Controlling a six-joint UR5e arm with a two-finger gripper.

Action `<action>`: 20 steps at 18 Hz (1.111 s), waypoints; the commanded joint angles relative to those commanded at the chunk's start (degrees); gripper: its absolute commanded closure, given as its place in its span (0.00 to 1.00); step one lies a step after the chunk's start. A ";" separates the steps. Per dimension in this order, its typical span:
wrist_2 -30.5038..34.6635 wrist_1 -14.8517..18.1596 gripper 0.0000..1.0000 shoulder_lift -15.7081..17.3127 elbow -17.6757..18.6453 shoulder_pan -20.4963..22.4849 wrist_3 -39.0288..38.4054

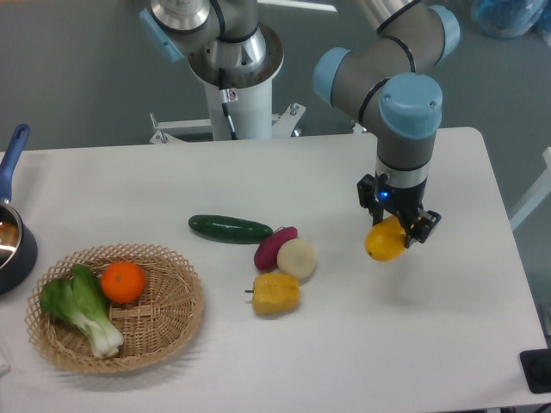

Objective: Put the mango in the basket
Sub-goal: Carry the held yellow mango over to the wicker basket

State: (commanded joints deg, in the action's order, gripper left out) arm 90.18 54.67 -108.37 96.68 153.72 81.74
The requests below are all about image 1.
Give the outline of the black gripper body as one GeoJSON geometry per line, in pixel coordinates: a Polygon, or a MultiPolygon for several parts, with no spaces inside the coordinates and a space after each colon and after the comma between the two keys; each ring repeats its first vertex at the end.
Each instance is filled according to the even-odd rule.
{"type": "Polygon", "coordinates": [[[396,216],[402,225],[412,225],[418,220],[418,210],[423,208],[423,197],[427,180],[409,188],[398,188],[389,184],[386,174],[375,176],[375,198],[377,205],[372,212],[373,224],[383,220],[383,212],[396,216]]]}

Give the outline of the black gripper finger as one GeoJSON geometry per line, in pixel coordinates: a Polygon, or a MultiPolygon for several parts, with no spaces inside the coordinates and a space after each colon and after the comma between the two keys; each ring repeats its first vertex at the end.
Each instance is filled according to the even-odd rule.
{"type": "Polygon", "coordinates": [[[383,220],[384,209],[377,199],[375,191],[375,178],[367,174],[356,185],[359,204],[367,209],[372,218],[372,225],[377,225],[383,220]]]}
{"type": "Polygon", "coordinates": [[[442,215],[432,210],[418,209],[417,217],[406,225],[405,247],[409,249],[414,243],[425,243],[442,219],[442,215]]]}

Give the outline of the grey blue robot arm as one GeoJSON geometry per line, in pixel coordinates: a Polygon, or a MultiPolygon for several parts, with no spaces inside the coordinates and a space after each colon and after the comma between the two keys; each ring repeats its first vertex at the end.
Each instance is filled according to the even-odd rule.
{"type": "MultiPolygon", "coordinates": [[[[460,39],[455,15],[420,1],[362,1],[379,36],[366,52],[326,52],[313,88],[377,139],[375,172],[358,182],[362,207],[375,224],[394,216],[405,245],[423,243],[440,221],[423,204],[428,169],[442,119],[443,95],[427,69],[460,39]]],[[[150,1],[140,22],[169,60],[186,59],[203,83],[217,140],[272,135],[272,81],[282,67],[282,43],[261,23],[255,1],[150,1]]]]}

